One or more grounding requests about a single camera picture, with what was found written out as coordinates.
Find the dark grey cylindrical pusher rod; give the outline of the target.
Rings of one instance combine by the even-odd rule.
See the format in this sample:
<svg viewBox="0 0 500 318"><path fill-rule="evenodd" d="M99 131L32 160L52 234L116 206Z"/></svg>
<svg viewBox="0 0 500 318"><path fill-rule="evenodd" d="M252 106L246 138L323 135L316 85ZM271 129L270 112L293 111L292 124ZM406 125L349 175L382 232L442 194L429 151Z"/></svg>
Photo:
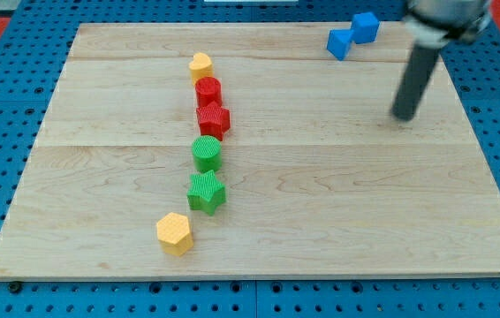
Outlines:
<svg viewBox="0 0 500 318"><path fill-rule="evenodd" d="M427 48L419 43L413 45L390 109L395 119L411 121L415 117L435 69L439 53L440 49L437 48Z"/></svg>

